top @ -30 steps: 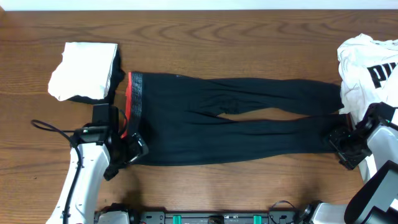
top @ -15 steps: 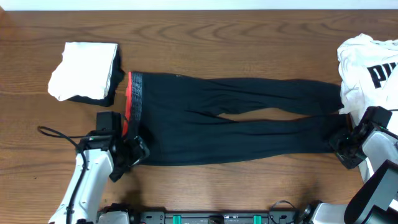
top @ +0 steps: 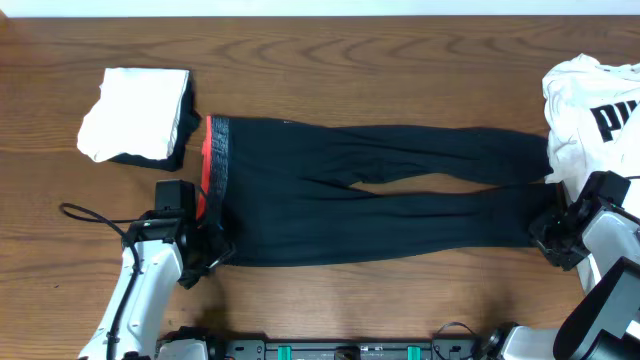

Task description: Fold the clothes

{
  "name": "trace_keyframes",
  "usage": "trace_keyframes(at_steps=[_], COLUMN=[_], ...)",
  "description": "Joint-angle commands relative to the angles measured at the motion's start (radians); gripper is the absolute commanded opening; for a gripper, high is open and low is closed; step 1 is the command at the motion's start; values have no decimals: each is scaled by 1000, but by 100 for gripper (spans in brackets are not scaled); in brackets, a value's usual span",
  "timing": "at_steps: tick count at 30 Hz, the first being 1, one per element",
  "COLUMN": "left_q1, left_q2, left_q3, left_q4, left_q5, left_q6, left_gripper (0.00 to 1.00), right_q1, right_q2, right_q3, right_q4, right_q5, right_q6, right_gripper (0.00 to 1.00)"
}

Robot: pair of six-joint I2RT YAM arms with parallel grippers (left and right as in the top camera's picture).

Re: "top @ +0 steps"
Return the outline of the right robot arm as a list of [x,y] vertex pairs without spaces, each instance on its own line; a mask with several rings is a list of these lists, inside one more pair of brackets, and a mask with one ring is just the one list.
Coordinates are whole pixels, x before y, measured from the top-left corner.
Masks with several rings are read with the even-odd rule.
[[554,266],[578,268],[586,296],[557,329],[511,323],[497,329],[486,359],[636,359],[639,356],[639,218],[628,212],[632,178],[592,173],[576,201],[529,228]]

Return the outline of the black pants red waistband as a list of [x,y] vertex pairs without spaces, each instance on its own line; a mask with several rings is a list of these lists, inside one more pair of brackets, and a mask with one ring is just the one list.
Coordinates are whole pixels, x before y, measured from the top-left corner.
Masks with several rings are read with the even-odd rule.
[[557,199],[546,148],[502,129],[211,116],[202,185],[237,266],[526,247]]

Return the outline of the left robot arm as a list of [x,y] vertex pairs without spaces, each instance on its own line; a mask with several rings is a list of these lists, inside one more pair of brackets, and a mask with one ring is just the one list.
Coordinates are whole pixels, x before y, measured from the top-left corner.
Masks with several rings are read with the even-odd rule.
[[180,354],[206,359],[207,336],[193,330],[176,345],[158,345],[161,323],[176,286],[192,288],[231,258],[235,246],[222,235],[220,197],[183,180],[156,183],[155,207],[119,221],[84,211],[88,222],[116,231],[122,266],[105,313],[80,359],[161,359]]

